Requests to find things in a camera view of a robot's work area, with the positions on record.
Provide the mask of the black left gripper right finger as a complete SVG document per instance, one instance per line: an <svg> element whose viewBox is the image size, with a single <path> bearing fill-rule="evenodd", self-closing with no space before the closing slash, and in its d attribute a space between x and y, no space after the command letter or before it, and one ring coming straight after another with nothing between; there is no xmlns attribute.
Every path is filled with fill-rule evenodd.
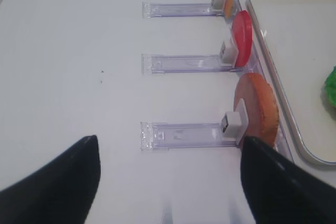
<svg viewBox="0 0 336 224"><path fill-rule="evenodd" d="M241 184L256 223L335 223L335 188L277 153L244 138Z"/></svg>

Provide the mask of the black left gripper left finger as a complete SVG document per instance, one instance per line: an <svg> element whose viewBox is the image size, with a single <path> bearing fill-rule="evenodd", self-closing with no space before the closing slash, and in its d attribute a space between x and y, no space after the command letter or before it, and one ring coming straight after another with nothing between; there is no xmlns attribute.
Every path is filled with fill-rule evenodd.
<svg viewBox="0 0 336 224"><path fill-rule="evenodd" d="M85 136L1 191L1 223L85 223L100 177L98 138Z"/></svg>

